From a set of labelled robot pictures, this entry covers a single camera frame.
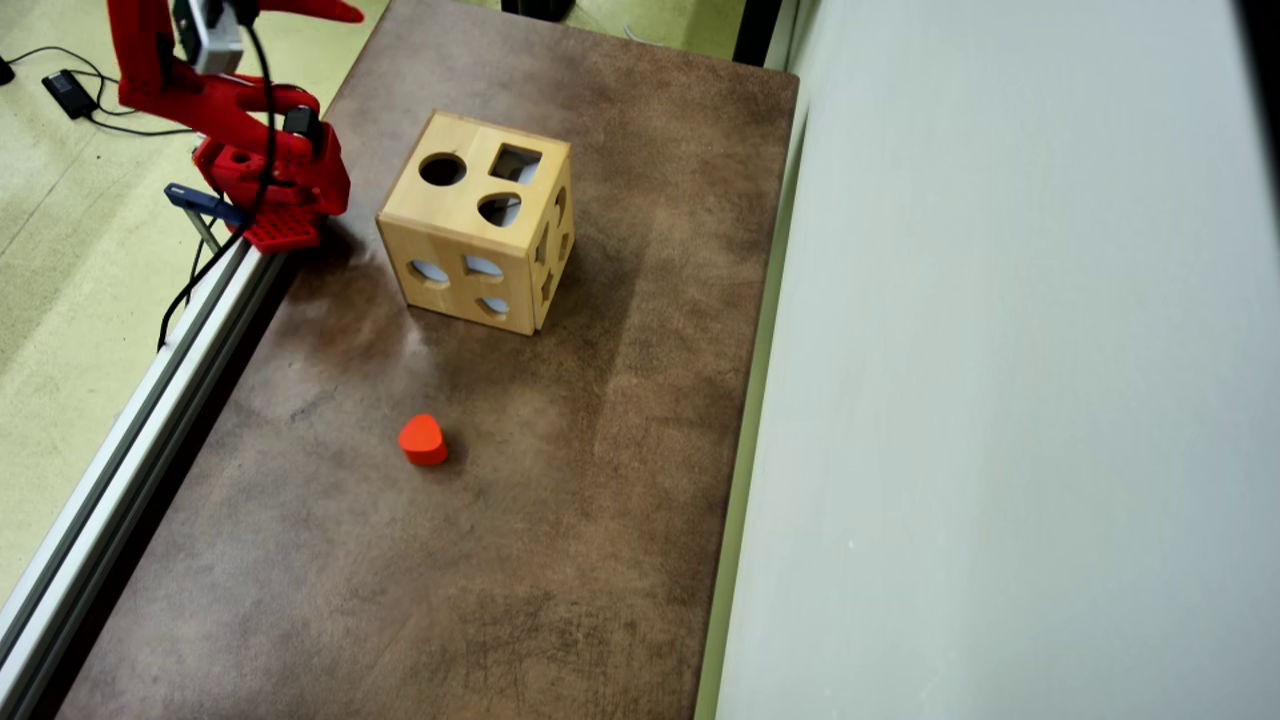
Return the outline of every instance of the circular hole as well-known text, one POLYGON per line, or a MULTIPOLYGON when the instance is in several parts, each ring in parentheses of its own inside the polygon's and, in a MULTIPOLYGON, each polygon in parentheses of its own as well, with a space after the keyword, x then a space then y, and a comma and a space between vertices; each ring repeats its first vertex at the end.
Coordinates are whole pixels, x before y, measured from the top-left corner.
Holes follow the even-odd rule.
POLYGON ((485 311, 490 318, 497 318, 499 320, 507 316, 507 310, 511 309, 507 301, 500 297, 480 297, 476 300, 476 305, 485 311))
POLYGON ((422 160, 422 164, 417 167, 417 174, 422 176, 422 179, 430 184, 444 187, 462 179, 467 174, 467 165, 462 158, 452 152, 440 152, 422 160))

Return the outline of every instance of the orange heart block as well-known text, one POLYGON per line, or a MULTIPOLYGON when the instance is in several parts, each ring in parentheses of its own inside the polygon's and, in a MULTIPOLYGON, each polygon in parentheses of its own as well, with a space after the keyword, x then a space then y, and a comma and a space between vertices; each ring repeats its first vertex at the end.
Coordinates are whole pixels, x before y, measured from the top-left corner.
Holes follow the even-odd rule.
POLYGON ((430 415, 419 415, 401 430, 401 450, 413 465, 439 465, 449 456, 440 424, 430 415))

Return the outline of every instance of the wooden block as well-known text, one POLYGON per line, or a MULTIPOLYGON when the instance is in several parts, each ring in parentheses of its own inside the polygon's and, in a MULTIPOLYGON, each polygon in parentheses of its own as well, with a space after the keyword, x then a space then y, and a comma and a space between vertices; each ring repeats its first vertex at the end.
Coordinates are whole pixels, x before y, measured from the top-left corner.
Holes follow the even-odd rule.
POLYGON ((406 302, 532 334, 573 249, 570 146, 436 110, 378 231, 406 302))
POLYGON ((399 436, 404 459, 413 465, 439 465, 449 457, 440 424, 430 415, 417 415, 404 425, 399 436))

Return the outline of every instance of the power adapter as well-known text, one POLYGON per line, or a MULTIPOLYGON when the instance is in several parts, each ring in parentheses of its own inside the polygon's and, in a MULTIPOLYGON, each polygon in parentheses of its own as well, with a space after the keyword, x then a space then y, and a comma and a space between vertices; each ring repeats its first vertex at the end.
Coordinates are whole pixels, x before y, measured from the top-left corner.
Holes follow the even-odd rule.
POLYGON ((84 86, 76 79, 76 76, 70 70, 58 70, 40 82, 54 96, 54 100, 61 105, 67 117, 73 120, 76 118, 84 118, 93 110, 97 110, 97 104, 93 102, 93 99, 84 91, 84 86))

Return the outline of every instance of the wire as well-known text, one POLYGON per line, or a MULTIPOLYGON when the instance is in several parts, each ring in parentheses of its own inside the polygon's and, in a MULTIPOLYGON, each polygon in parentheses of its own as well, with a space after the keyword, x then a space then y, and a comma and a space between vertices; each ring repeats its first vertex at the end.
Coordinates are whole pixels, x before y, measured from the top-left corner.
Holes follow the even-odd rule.
MULTIPOLYGON (((216 186, 214 186, 214 190, 218 191, 218 201, 221 202, 225 195, 216 186)), ((218 218, 210 217, 209 222, 205 223, 205 229, 212 232, 215 224, 218 224, 218 218)), ((196 270, 200 269, 200 254, 204 252, 204 250, 205 238, 200 238, 200 242, 196 243, 196 256, 191 259, 191 274, 187 275, 187 282, 196 279, 196 270)))
POLYGON ((275 169, 275 97, 271 92, 271 69, 266 64, 266 53, 262 51, 262 42, 257 38, 257 31, 255 31, 253 26, 248 23, 244 23, 243 27, 248 33, 250 40, 253 42, 253 53, 257 55, 257 64, 262 67, 262 94, 266 97, 266 165, 262 168, 262 174, 257 178, 257 193, 253 196, 253 210, 248 222, 236 228, 236 232, 233 232, 227 242, 218 249, 218 252, 214 252, 212 258, 205 263, 205 266, 192 275, 187 281, 187 284, 178 291, 178 296, 173 299, 173 302, 169 304, 169 309, 165 310, 164 319, 160 320, 160 341, 156 343, 156 352, 164 350, 164 342, 169 336, 169 319, 173 318, 178 305, 191 297, 191 291, 200 284, 200 281, 205 279, 209 270, 223 259, 223 255, 227 255, 228 250, 239 242, 239 238, 244 237, 244 233, 248 232, 251 227, 253 227, 253 223, 257 220, 257 211, 262 206, 262 201, 266 199, 266 190, 271 184, 271 172, 275 169))
MULTIPOLYGON (((12 65, 12 64, 17 63, 18 60, 23 60, 26 58, 29 58, 29 56, 35 55, 36 53, 45 53, 45 51, 49 51, 49 50, 56 50, 59 53, 67 53, 72 58, 76 58, 81 63, 84 63, 86 65, 93 68, 92 73, 88 73, 88 72, 84 72, 84 70, 67 70, 67 72, 74 73, 74 74, 78 74, 78 76, 96 77, 97 78, 97 95, 93 97, 93 104, 97 105, 97 108, 95 108, 96 111, 101 111, 102 114, 106 114, 106 115, 115 115, 118 118, 123 117, 123 115, 132 115, 132 114, 137 113, 137 110, 133 110, 133 109, 129 109, 129 110, 108 110, 106 108, 104 108, 102 106, 102 94, 106 91, 106 83, 114 82, 115 85, 120 85, 120 81, 115 79, 114 77, 111 77, 109 74, 104 74, 102 70, 97 69, 97 65, 95 65, 88 58, 86 58, 86 56, 83 56, 83 55, 81 55, 78 53, 72 53, 70 50, 68 50, 65 47, 61 47, 61 46, 58 46, 58 45, 45 45, 44 47, 36 47, 35 50, 28 50, 28 51, 23 53, 22 55, 18 55, 17 58, 9 60, 9 64, 12 65)), ((93 118, 90 118, 90 122, 95 123, 95 124, 102 124, 102 123, 99 123, 97 120, 95 120, 93 118)), ((141 135, 143 137, 154 137, 154 136, 159 136, 159 135, 179 135, 182 132, 195 132, 195 131, 143 132, 143 131, 132 131, 132 129, 127 129, 127 128, 116 128, 116 127, 111 127, 111 126, 102 126, 102 127, 108 127, 108 128, 111 128, 111 129, 118 129, 120 132, 128 132, 128 133, 132 133, 132 135, 141 135)))
POLYGON ((193 131, 191 128, 161 129, 161 131, 148 132, 148 131, 141 131, 141 129, 122 128, 119 126, 109 126, 109 124, 106 124, 106 123, 104 123, 101 120, 93 119, 93 110, 90 110, 88 113, 84 113, 84 119, 88 120, 88 122, 91 122, 91 123, 93 123, 95 126, 97 126, 100 128, 127 132, 129 135, 138 135, 138 136, 142 136, 142 137, 160 137, 161 135, 187 135, 187 133, 196 132, 196 131, 193 131))
POLYGON ((86 72, 86 70, 67 70, 67 72, 74 73, 74 74, 78 74, 78 76, 96 77, 97 78, 97 96, 93 97, 93 104, 97 105, 97 110, 100 113, 106 114, 106 115, 115 115, 116 118, 120 118, 120 117, 124 117, 124 115, 132 115, 132 114, 137 113, 137 109, 132 109, 132 108, 128 109, 128 110, 108 110, 106 108, 102 106, 102 91, 106 90, 106 83, 114 82, 115 85, 120 85, 120 81, 115 79, 114 77, 108 77, 108 76, 97 74, 97 73, 90 73, 90 72, 86 72))
POLYGON ((622 24, 622 31, 627 33, 627 37, 630 37, 631 40, 635 40, 636 42, 643 42, 645 45, 653 45, 654 47, 666 47, 666 45, 663 45, 660 42, 654 42, 652 40, 645 40, 643 37, 637 37, 636 33, 631 32, 631 24, 630 23, 623 23, 622 24))

